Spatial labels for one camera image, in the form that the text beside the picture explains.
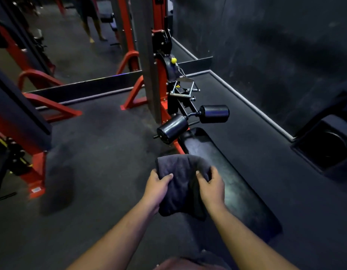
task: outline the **forearm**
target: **forearm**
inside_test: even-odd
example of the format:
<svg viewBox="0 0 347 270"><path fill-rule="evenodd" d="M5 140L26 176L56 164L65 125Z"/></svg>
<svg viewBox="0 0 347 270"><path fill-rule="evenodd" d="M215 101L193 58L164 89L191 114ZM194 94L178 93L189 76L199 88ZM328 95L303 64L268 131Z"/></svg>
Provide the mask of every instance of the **forearm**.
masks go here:
<svg viewBox="0 0 347 270"><path fill-rule="evenodd" d="M141 200L68 270L126 269L153 215L152 206Z"/></svg>
<svg viewBox="0 0 347 270"><path fill-rule="evenodd" d="M224 205L208 209L240 270L297 268L234 217Z"/></svg>

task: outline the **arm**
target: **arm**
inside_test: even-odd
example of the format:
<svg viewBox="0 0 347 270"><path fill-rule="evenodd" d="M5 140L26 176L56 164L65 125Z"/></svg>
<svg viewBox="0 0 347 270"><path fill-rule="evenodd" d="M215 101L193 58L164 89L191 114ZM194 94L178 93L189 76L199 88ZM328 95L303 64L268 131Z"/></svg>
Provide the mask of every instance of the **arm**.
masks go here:
<svg viewBox="0 0 347 270"><path fill-rule="evenodd" d="M209 183L196 172L201 198L240 270L298 270L227 210L225 183L215 167L211 167L211 171Z"/></svg>
<svg viewBox="0 0 347 270"><path fill-rule="evenodd" d="M67 270L124 270L135 253L151 218L158 212L173 175L159 180L151 172L144 196L102 239Z"/></svg>

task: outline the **hand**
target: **hand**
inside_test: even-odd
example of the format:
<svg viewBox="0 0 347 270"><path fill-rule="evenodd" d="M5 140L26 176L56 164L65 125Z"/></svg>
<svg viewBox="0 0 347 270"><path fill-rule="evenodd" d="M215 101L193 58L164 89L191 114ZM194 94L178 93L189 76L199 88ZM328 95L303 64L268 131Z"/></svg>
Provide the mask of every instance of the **hand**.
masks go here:
<svg viewBox="0 0 347 270"><path fill-rule="evenodd" d="M156 170L151 171L149 180L146 183L146 189L142 201L152 207L154 213L158 212L158 208L167 193L168 183L172 180L173 174L166 175L161 180L158 178Z"/></svg>
<svg viewBox="0 0 347 270"><path fill-rule="evenodd" d="M200 184L201 199L208 211L212 208L225 208L225 183L216 167L211 167L211 173L212 179L207 182L199 171L196 172Z"/></svg>

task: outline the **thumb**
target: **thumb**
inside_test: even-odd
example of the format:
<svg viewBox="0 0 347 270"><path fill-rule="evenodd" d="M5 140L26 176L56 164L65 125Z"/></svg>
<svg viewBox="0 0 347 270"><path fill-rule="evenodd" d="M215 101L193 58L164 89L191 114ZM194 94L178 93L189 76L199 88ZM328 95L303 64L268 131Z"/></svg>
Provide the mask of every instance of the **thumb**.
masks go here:
<svg viewBox="0 0 347 270"><path fill-rule="evenodd" d="M161 179L161 181L163 181L166 185L168 185L168 183L170 183L170 181L172 180L172 178L173 178L173 174L170 173L170 174L166 175L165 177L163 177L163 178Z"/></svg>
<svg viewBox="0 0 347 270"><path fill-rule="evenodd" d="M197 180L198 180L198 183L200 184L200 186L202 186L203 184L207 184L207 181L206 181L206 179L204 179L201 172L196 171L196 176L197 176Z"/></svg>

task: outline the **left hand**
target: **left hand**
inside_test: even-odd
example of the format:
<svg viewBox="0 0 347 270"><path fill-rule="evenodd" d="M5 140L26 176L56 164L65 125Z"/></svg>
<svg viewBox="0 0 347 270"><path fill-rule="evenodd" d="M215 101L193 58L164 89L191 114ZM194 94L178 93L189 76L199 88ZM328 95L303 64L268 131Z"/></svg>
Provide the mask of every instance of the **left hand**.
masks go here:
<svg viewBox="0 0 347 270"><path fill-rule="evenodd" d="M171 173L160 180L156 170L153 169L151 171L149 180L146 183L145 193L141 201L150 206L154 214L158 212L160 203L167 193L168 183L172 180L172 178L173 174Z"/></svg>

